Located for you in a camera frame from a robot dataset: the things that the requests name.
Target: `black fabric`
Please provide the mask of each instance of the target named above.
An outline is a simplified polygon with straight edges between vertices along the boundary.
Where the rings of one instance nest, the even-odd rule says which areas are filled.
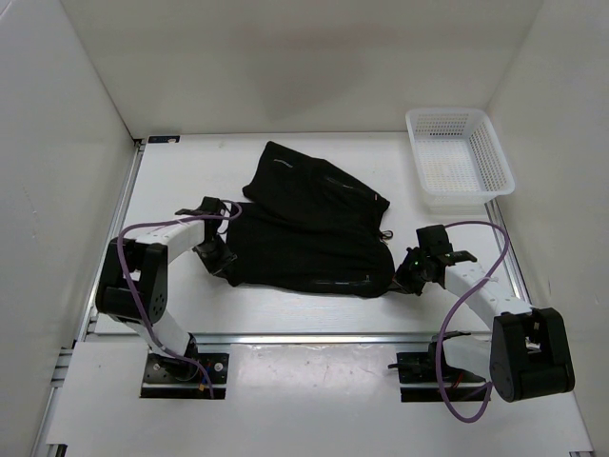
[[[228,225],[228,282],[376,297],[394,275],[379,226],[389,202],[323,159],[269,142]]]

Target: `white basket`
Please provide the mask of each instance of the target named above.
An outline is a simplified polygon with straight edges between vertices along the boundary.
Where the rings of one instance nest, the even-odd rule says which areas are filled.
[[[423,188],[434,212],[465,212],[514,191],[490,119],[480,109],[412,109],[408,135]]]

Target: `white wall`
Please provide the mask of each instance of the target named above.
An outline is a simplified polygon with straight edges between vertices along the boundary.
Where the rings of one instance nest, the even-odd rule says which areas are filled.
[[[609,2],[545,0],[490,113],[527,286],[565,318],[581,412],[609,455]]]
[[[0,455],[25,456],[133,145],[58,0],[0,3]]]
[[[541,0],[63,0],[135,137],[484,108]]]

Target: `black garment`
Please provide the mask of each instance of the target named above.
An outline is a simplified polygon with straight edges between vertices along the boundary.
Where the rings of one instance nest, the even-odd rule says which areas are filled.
[[[394,275],[379,225],[389,202],[323,159],[269,142],[228,225],[227,280],[376,297]]]

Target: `purple cable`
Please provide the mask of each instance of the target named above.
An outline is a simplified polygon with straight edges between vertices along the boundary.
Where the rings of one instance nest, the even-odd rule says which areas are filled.
[[[480,409],[478,410],[478,412],[471,417],[461,416],[457,412],[455,407],[453,407],[452,404],[450,403],[450,399],[448,398],[448,394],[446,393],[446,387],[444,387],[444,382],[443,382],[443,378],[442,378],[442,342],[444,341],[444,334],[446,333],[446,329],[448,328],[448,323],[450,323],[450,320],[457,312],[457,309],[459,309],[459,307],[463,303],[465,303],[465,301],[469,297],[471,297],[474,293],[476,293],[478,290],[480,290],[481,288],[484,287],[484,285],[488,282],[488,279],[491,277],[491,275],[495,272],[495,270],[499,267],[499,265],[501,265],[501,262],[503,262],[503,259],[507,255],[507,251],[510,249],[510,238],[507,235],[507,231],[505,231],[504,228],[502,228],[496,224],[492,224],[490,222],[462,221],[462,222],[455,222],[453,224],[447,224],[447,225],[445,225],[445,227],[447,229],[449,229],[451,227],[469,226],[469,225],[489,226],[495,230],[500,231],[501,234],[503,235],[503,240],[504,240],[503,250],[501,251],[501,255],[499,256],[499,259],[497,259],[497,261],[493,264],[493,266],[486,273],[487,277],[482,279],[481,281],[479,281],[476,285],[474,285],[474,287],[472,287],[470,290],[468,290],[459,300],[457,300],[455,305],[453,305],[453,307],[448,311],[448,314],[446,314],[446,317],[444,318],[444,322],[442,322],[442,326],[440,327],[440,332],[438,333],[438,341],[440,343],[436,346],[436,380],[438,381],[440,395],[441,395],[442,399],[444,400],[446,407],[452,413],[452,415],[455,416],[460,421],[465,422],[466,424],[473,424],[474,422],[478,421],[482,417],[482,415],[486,411],[486,407],[488,407],[488,402],[490,401],[490,398],[491,398],[491,390],[493,389],[493,383],[487,382],[484,386],[482,386],[482,387],[486,388],[486,395],[484,395],[484,400],[482,400],[482,405],[480,406]]]
[[[243,209],[241,208],[241,206],[238,203],[231,202],[230,200],[221,200],[221,201],[223,203],[229,203],[231,206],[234,206],[237,209],[237,212],[231,216],[215,216],[215,215],[211,215],[211,214],[206,214],[206,215],[202,215],[202,216],[189,216],[189,217],[185,217],[183,219],[173,219],[171,221],[164,221],[164,222],[146,222],[146,223],[142,223],[142,224],[133,224],[132,226],[123,228],[121,230],[121,232],[118,234],[118,237],[116,240],[116,244],[118,245],[118,249],[117,249],[118,261],[121,264],[121,270],[123,271],[123,275],[125,276],[125,280],[127,281],[127,285],[131,292],[131,295],[133,296],[133,301],[135,302],[135,306],[137,307],[137,310],[140,312],[140,316],[142,317],[142,322],[144,323],[144,327],[146,327],[148,335],[150,335],[150,340],[152,340],[152,342],[156,346],[161,348],[162,351],[165,354],[167,354],[169,357],[173,357],[174,359],[181,360],[182,362],[187,362],[189,364],[194,365],[196,368],[198,368],[199,371],[201,371],[201,374],[203,375],[203,377],[205,378],[207,387],[209,388],[209,396],[212,399],[214,398],[214,395],[213,395],[213,386],[211,385],[211,380],[209,379],[209,375],[207,374],[207,371],[203,368],[203,366],[199,363],[199,361],[197,361],[195,359],[190,359],[188,357],[178,354],[177,352],[174,352],[173,350],[171,350],[169,348],[166,348],[163,345],[163,343],[161,343],[161,341],[156,336],[156,334],[154,333],[154,330],[152,329],[152,323],[150,322],[150,320],[148,319],[148,316],[146,315],[146,310],[144,309],[144,304],[142,303],[140,294],[137,291],[137,287],[135,287],[135,283],[131,279],[131,275],[129,273],[129,268],[127,265],[127,259],[125,258],[124,243],[125,243],[125,235],[127,235],[130,231],[135,230],[135,229],[148,229],[148,228],[152,228],[152,227],[177,226],[178,224],[183,224],[184,222],[194,222],[194,221],[207,221],[207,220],[232,221],[233,219],[236,219],[241,215]]]

